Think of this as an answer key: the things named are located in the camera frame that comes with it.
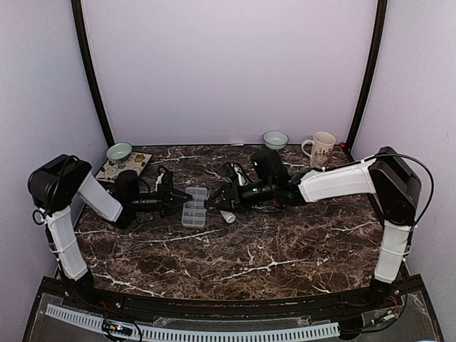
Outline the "clear plastic pill organizer box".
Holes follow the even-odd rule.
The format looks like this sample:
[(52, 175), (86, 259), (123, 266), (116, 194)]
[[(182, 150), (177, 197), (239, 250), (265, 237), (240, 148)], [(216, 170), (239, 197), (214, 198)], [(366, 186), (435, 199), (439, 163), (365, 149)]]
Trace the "clear plastic pill organizer box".
[(206, 222), (205, 202), (208, 198), (206, 187), (187, 187), (185, 192), (192, 196), (182, 208), (181, 223), (187, 228), (203, 228)]

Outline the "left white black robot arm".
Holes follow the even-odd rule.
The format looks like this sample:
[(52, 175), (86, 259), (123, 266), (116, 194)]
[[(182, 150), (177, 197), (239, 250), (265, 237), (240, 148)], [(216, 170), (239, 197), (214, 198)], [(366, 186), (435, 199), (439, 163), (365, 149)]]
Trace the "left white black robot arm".
[(93, 289), (93, 275), (76, 238), (71, 216), (73, 199), (80, 197), (101, 219), (119, 229), (127, 229), (140, 212), (166, 218), (192, 201), (192, 195), (175, 189), (173, 173), (165, 167), (159, 169), (154, 189), (141, 191), (141, 180), (136, 171), (123, 170), (115, 178), (113, 192), (109, 192), (95, 178), (89, 162), (65, 154), (33, 171), (28, 179), (28, 192), (36, 207), (33, 220), (45, 227), (61, 277), (76, 286), (73, 300), (86, 311), (100, 305), (100, 294)]

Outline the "white pill bottle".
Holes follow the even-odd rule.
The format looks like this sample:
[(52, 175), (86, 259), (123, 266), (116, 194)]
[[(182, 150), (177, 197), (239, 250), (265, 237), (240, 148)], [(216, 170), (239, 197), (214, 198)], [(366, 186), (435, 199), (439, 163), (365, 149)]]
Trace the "white pill bottle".
[(223, 210), (221, 210), (220, 213), (227, 224), (232, 224), (236, 221), (237, 217), (234, 213), (223, 211)]

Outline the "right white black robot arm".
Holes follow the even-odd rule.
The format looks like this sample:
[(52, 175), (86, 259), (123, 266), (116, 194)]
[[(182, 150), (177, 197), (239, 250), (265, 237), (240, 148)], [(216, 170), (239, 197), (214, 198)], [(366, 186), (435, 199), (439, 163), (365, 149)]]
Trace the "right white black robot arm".
[(363, 302), (370, 309), (379, 309), (391, 297), (388, 284), (396, 280), (420, 220), (416, 212), (421, 181), (408, 166), (410, 159), (383, 147), (363, 160), (290, 175), (277, 151), (260, 150), (251, 156), (258, 182), (225, 182), (209, 196), (206, 205), (241, 213), (270, 200), (298, 207), (333, 197), (375, 195), (383, 214), (383, 238), (374, 271), (378, 282), (364, 292)]

